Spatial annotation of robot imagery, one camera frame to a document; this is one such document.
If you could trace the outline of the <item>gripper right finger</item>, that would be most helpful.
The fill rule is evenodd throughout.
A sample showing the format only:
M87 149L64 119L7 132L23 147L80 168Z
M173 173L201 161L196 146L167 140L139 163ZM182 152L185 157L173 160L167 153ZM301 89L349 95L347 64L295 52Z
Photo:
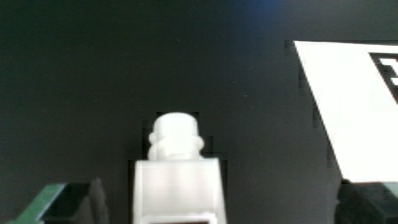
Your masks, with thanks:
M398 182L345 180L338 201L334 224L398 224Z

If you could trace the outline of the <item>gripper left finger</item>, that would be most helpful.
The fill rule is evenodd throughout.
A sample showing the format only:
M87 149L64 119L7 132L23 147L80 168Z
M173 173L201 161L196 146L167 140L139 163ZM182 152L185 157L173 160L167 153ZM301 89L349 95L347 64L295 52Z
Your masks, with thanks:
M13 224L111 224L102 179L47 185Z

